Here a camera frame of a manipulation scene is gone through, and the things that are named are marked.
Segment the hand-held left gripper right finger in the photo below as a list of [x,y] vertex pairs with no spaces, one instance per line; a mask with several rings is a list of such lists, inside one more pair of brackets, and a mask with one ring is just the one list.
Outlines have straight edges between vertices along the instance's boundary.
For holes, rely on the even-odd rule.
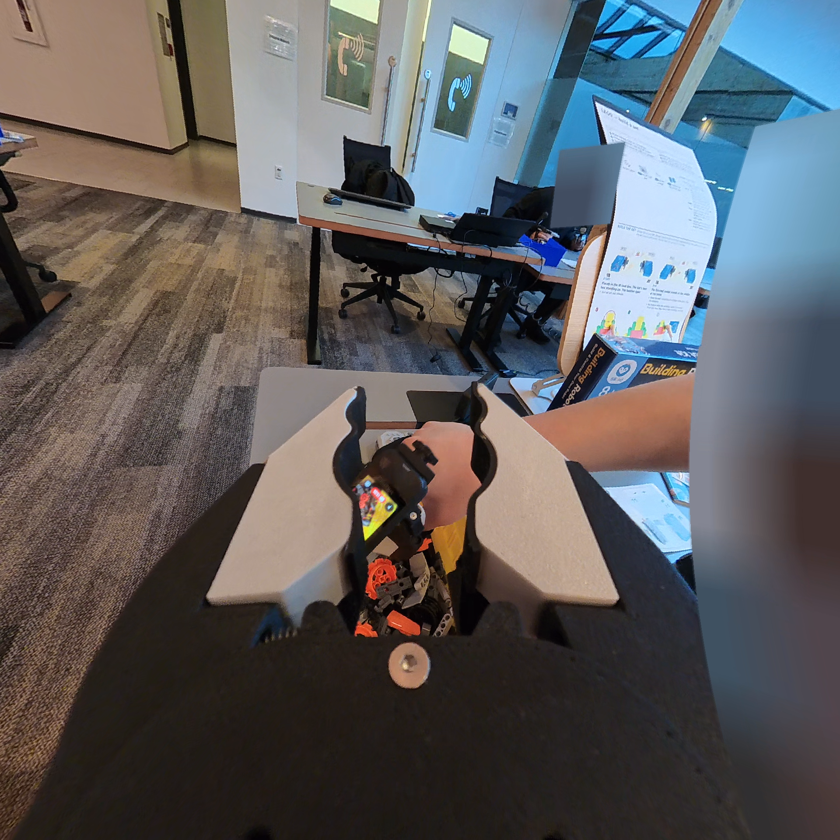
[[476,442],[490,454],[472,515],[478,592],[513,603],[526,629],[550,602],[614,606],[618,593],[566,458],[484,384],[473,393]]

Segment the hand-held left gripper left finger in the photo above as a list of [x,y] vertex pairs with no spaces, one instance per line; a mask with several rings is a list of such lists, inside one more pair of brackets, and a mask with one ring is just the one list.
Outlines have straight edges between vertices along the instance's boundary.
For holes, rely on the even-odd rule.
[[348,594],[342,554],[354,504],[333,459],[351,436],[347,410],[363,397],[345,391],[268,457],[206,594],[210,604],[278,604],[298,626],[309,604],[336,605]]

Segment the yellow plastic bin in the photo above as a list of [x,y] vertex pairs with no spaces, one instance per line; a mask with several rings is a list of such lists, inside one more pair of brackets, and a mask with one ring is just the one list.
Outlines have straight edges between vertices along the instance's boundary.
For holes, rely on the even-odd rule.
[[466,516],[447,526],[432,531],[432,540],[444,567],[444,576],[456,570],[457,562],[464,550],[466,538]]

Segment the pile of building brick parts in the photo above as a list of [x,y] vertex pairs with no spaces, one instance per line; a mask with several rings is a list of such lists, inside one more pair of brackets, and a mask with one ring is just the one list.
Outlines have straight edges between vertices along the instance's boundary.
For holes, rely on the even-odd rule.
[[417,548],[386,545],[391,553],[372,552],[356,636],[443,637],[455,631],[455,614],[446,572],[431,538]]

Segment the grey desk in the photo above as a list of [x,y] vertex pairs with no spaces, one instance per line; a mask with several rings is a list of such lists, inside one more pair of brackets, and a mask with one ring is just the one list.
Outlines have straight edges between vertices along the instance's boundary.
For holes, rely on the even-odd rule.
[[417,423],[407,392],[463,392],[475,378],[473,374],[333,371],[317,365],[267,368],[259,376],[249,462],[265,462],[350,388],[364,388],[366,420],[373,428],[405,430]]

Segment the long office desk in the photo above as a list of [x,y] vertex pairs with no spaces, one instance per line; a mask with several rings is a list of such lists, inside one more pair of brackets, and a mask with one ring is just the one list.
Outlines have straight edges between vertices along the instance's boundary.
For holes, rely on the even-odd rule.
[[311,229],[308,279],[307,360],[322,362],[319,346],[319,294],[321,279],[322,232],[340,231],[348,235],[376,238],[399,243],[407,250],[410,264],[425,264],[427,269],[461,271],[488,279],[516,281],[526,264],[537,266],[539,254],[522,245],[491,248],[464,245],[440,234],[429,233],[418,223],[420,214],[432,214],[419,207],[406,211],[345,201],[330,206],[322,201],[328,188],[297,183],[298,220]]

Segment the black-legged desk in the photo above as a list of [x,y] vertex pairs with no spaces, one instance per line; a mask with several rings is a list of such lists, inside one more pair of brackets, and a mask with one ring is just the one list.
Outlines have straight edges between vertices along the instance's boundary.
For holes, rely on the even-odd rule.
[[1,213],[1,270],[22,313],[22,319],[2,329],[1,347],[3,350],[16,347],[51,312],[71,297],[68,290],[52,290],[44,297],[39,295],[7,225],[6,214]]

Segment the instruction booklet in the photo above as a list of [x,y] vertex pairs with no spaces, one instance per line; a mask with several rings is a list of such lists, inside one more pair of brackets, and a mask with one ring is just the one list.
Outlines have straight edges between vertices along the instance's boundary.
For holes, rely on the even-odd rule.
[[659,487],[646,483],[605,490],[664,553],[691,550],[690,521]]

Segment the blue plastic bin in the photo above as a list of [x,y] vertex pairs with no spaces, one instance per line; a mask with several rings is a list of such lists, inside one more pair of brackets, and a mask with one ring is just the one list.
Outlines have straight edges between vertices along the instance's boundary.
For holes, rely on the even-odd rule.
[[559,265],[566,253],[566,248],[556,238],[549,238],[543,242],[523,235],[518,242],[527,248],[529,252],[539,254],[542,263],[552,268]]

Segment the black keyboard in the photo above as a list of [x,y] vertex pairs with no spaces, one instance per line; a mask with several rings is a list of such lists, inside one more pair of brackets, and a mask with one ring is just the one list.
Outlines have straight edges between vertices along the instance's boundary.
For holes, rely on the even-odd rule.
[[377,196],[368,196],[362,193],[356,192],[349,192],[344,191],[339,188],[329,188],[328,193],[335,193],[342,197],[343,202],[350,201],[356,203],[362,203],[366,205],[372,205],[376,207],[383,207],[388,209],[394,209],[397,211],[406,211],[410,209],[413,205],[392,201],[386,198],[377,197]]

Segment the black backpack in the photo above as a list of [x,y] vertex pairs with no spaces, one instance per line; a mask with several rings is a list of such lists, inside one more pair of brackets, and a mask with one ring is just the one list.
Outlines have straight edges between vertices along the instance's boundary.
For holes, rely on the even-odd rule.
[[409,207],[415,205],[415,194],[407,180],[393,168],[371,159],[352,163],[342,189]]

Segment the metal door pull bar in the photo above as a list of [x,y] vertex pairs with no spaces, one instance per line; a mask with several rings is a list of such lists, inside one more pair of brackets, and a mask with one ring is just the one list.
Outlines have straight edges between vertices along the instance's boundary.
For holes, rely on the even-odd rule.
[[395,56],[389,56],[387,60],[388,65],[388,78],[385,87],[385,99],[384,99],[384,106],[383,106],[383,116],[382,116],[382,127],[381,127],[381,146],[386,145],[386,135],[387,135],[387,126],[390,116],[391,110],[391,99],[392,99],[392,88],[393,88],[393,80],[394,80],[394,73],[396,68],[397,59]]
[[422,75],[418,80],[417,96],[415,97],[413,117],[411,121],[410,137],[407,146],[407,164],[410,166],[409,172],[414,173],[417,167],[417,156],[419,152],[419,144],[422,138],[425,111],[427,107],[427,100],[431,87],[432,72],[430,69],[422,71]]

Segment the door window orange phone symbol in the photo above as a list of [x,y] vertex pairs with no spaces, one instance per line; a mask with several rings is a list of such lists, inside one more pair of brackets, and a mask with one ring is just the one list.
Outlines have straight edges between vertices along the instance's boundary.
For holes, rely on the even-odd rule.
[[380,1],[329,1],[324,41],[323,96],[371,110]]

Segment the wooden post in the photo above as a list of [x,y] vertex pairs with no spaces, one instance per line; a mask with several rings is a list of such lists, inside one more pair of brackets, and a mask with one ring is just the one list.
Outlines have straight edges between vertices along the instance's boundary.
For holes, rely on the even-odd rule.
[[647,111],[647,122],[676,131],[739,7],[740,2],[699,3]]

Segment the framed wall poster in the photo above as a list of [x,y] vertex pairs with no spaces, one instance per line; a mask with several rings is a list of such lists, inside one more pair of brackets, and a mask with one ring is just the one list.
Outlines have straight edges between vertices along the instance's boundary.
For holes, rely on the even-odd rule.
[[9,31],[13,38],[48,47],[49,42],[34,1],[5,1]]

